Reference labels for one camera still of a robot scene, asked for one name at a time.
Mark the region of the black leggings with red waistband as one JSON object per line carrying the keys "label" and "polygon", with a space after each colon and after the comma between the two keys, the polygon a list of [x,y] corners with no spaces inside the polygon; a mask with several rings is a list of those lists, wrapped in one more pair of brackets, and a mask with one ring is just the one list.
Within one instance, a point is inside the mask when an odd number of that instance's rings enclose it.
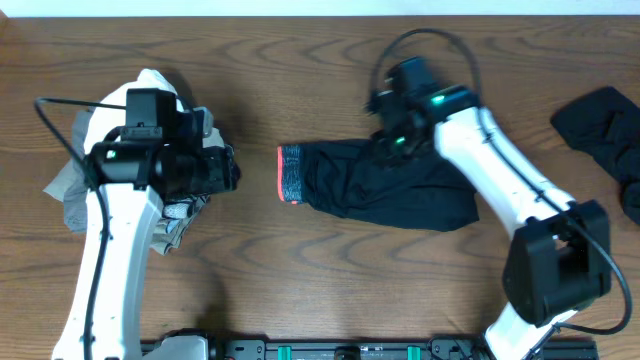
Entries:
{"label": "black leggings with red waistband", "polygon": [[475,188],[437,154],[384,168],[350,139],[281,145],[277,165],[281,201],[339,218],[440,232],[479,220]]}

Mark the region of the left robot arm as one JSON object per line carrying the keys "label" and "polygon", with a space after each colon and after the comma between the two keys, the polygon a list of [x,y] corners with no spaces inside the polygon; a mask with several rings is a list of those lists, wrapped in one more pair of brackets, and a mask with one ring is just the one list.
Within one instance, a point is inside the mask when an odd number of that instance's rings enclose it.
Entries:
{"label": "left robot arm", "polygon": [[103,141],[86,158],[98,182],[71,311],[55,359],[205,359],[205,337],[142,348],[140,308],[155,227],[178,204],[234,190],[233,149],[202,141]]}

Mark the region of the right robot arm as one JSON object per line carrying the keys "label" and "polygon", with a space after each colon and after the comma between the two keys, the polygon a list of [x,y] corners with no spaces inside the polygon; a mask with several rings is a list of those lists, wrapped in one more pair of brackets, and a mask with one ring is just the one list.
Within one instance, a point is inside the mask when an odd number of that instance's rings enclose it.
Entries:
{"label": "right robot arm", "polygon": [[573,329],[571,318],[611,289],[616,267],[605,210],[556,187],[464,86],[376,91],[371,110],[382,117],[387,161],[433,147],[480,193],[510,237],[502,275],[507,304],[475,358],[595,358],[592,344],[553,337]]}

